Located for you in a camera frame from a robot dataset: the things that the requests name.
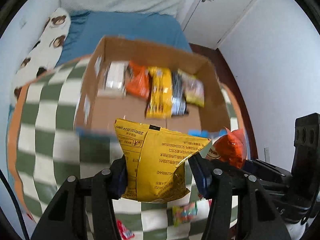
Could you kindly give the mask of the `yellow long snack bag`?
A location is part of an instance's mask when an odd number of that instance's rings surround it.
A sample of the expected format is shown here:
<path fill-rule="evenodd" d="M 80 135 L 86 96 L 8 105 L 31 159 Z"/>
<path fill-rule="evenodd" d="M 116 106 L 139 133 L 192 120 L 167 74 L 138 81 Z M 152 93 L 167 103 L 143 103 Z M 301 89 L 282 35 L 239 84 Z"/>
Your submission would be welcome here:
<path fill-rule="evenodd" d="M 169 68 L 148 67 L 152 79 L 151 94 L 146 117 L 166 119 L 171 117 L 172 77 Z"/>

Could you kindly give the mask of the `blue bed sheet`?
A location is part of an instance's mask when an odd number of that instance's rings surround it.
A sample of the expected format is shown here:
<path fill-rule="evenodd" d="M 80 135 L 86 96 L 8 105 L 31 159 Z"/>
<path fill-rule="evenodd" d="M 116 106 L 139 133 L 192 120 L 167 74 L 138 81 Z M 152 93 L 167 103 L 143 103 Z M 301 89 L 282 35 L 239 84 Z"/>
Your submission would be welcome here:
<path fill-rule="evenodd" d="M 57 65 L 93 53 L 103 36 L 146 40 L 191 52 L 181 25 L 173 16 L 81 10 L 71 13 L 71 26 Z"/>

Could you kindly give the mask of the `small red snack packet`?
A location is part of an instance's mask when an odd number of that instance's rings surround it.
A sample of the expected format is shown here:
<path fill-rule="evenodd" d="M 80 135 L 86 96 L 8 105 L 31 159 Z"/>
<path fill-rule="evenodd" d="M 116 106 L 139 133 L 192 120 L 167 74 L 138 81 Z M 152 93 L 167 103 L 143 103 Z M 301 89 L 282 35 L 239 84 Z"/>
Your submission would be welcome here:
<path fill-rule="evenodd" d="M 120 220 L 116 219 L 116 223 L 121 239 L 129 240 L 135 237 L 135 234 L 131 230 L 129 230 Z"/>

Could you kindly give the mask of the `colourful candy ball bag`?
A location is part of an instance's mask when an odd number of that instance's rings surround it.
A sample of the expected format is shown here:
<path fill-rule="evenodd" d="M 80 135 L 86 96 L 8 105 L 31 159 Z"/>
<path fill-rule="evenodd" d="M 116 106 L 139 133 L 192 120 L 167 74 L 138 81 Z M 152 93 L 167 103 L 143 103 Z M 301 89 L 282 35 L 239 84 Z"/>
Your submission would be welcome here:
<path fill-rule="evenodd" d="M 172 221 L 174 226 L 190 222 L 197 216 L 197 204 L 191 202 L 184 206 L 173 206 L 172 207 Z"/>

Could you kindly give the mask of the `orange snack bag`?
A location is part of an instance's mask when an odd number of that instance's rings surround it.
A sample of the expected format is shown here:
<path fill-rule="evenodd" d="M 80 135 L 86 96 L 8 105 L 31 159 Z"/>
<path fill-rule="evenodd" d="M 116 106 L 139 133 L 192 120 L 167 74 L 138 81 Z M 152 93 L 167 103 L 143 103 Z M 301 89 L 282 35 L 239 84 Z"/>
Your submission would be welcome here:
<path fill-rule="evenodd" d="M 219 137 L 209 152 L 206 159 L 219 160 L 224 163 L 242 169 L 247 159 L 247 146 L 243 129 L 230 131 L 226 129 L 226 134 Z"/>

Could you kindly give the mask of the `black white snack bag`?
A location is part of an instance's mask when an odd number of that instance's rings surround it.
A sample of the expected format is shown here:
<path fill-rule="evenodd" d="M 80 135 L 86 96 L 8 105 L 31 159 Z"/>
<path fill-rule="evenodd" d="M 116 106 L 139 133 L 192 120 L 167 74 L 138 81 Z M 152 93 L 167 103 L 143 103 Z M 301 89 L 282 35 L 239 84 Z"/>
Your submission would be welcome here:
<path fill-rule="evenodd" d="M 178 72 L 171 72 L 172 97 L 171 115 L 180 116 L 188 114 L 187 103 L 184 97 L 183 81 Z"/>

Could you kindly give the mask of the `white snack packet in box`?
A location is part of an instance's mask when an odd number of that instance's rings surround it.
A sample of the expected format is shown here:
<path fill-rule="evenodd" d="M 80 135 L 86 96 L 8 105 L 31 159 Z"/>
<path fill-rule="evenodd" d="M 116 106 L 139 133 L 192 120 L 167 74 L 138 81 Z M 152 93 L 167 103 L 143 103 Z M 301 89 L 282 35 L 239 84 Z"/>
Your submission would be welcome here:
<path fill-rule="evenodd" d="M 112 61 L 107 68 L 105 77 L 105 89 L 122 92 L 125 84 L 125 72 L 128 61 Z"/>

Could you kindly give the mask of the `green white checkered mat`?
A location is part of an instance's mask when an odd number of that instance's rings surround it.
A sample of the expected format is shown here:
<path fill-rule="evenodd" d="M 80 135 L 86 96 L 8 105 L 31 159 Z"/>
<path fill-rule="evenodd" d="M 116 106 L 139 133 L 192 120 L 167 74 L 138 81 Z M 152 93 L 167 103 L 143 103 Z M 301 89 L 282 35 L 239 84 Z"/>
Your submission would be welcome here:
<path fill-rule="evenodd" d="M 89 56 L 66 62 L 28 85 L 16 105 L 8 131 L 8 165 L 13 186 L 29 218 L 38 222 L 59 187 L 69 176 L 95 175 L 122 155 L 111 138 L 80 137 L 74 130 L 76 98 Z M 210 201 L 198 196 L 189 167 L 185 169 L 189 193 L 167 204 L 120 199 L 114 213 L 134 239 L 200 239 Z M 197 204 L 197 216 L 174 226 L 172 207 Z"/>

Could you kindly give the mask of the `cardboard milk carton box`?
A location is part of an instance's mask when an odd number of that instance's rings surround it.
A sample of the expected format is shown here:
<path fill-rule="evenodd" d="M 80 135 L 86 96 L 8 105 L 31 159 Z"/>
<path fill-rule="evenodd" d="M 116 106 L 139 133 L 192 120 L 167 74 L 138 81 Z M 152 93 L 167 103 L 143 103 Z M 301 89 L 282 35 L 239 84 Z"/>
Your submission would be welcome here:
<path fill-rule="evenodd" d="M 209 59 L 153 42 L 105 36 L 84 72 L 74 128 L 115 134 L 116 119 L 182 133 L 231 126 Z"/>

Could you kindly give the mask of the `beige snack bag in box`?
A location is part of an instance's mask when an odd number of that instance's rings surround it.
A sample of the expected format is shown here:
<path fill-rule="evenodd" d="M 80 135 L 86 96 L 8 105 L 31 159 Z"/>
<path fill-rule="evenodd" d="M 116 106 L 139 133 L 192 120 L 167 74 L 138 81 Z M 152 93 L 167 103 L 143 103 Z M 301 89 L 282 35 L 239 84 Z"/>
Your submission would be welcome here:
<path fill-rule="evenodd" d="M 195 76 L 178 70 L 182 79 L 184 97 L 187 103 L 204 107 L 204 86 Z"/>

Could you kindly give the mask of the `bear print pillow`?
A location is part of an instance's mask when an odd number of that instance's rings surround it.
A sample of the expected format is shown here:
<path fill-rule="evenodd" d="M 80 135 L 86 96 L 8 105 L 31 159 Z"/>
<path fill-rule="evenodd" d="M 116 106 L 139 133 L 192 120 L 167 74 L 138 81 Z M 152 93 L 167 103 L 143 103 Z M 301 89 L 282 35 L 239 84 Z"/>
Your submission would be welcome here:
<path fill-rule="evenodd" d="M 57 8 L 48 18 L 44 30 L 32 50 L 16 72 L 10 94 L 10 104 L 15 105 L 19 89 L 36 78 L 39 68 L 53 69 L 62 53 L 71 26 L 71 17 L 63 8 Z"/>

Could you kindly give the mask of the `white door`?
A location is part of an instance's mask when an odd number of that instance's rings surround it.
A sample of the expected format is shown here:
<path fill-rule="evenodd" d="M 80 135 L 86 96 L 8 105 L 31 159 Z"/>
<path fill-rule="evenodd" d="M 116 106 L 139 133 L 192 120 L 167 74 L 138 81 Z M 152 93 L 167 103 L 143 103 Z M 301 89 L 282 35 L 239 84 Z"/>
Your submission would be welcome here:
<path fill-rule="evenodd" d="M 184 28 L 189 43 L 216 49 L 256 0 L 199 0 Z"/>

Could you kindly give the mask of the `orange chip bag in box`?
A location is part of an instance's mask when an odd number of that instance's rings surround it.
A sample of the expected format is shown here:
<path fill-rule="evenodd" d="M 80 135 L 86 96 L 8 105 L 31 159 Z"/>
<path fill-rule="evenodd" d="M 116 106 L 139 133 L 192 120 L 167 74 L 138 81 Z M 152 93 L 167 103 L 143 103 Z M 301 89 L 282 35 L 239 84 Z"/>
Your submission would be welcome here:
<path fill-rule="evenodd" d="M 150 94 L 149 72 L 145 66 L 138 65 L 133 61 L 129 62 L 131 77 L 125 85 L 126 91 L 141 99 L 148 100 Z"/>

